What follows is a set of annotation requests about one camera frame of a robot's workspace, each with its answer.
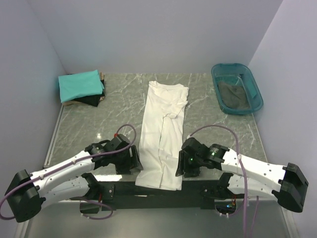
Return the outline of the white printed t shirt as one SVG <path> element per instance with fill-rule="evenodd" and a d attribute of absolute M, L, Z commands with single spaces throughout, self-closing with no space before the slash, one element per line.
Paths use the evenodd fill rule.
<path fill-rule="evenodd" d="M 137 186 L 181 190 L 182 177 L 175 174 L 183 144 L 188 93 L 188 87 L 181 84 L 149 82 L 139 143 L 143 170 L 137 175 Z"/>

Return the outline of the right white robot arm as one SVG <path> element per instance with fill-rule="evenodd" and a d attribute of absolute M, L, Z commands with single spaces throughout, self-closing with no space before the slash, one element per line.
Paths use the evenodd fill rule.
<path fill-rule="evenodd" d="M 215 187 L 205 189 L 204 194 L 210 198 L 225 200 L 234 195 L 248 194 L 271 198 L 292 212 L 303 211 L 309 182 L 295 164 L 270 164 L 237 155 L 233 149 L 219 144 L 207 147 L 190 137 L 179 151 L 175 175 L 198 177 L 201 167 L 223 172 Z"/>

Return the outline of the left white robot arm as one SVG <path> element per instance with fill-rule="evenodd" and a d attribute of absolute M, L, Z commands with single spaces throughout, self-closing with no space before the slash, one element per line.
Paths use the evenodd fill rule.
<path fill-rule="evenodd" d="M 45 207 L 70 198 L 104 198 L 105 192 L 91 172 L 110 164 L 118 175 L 143 168 L 136 146 L 124 135 L 116 134 L 112 140 L 92 143 L 52 167 L 17 172 L 5 193 L 13 219 L 18 223 L 28 221 Z"/>

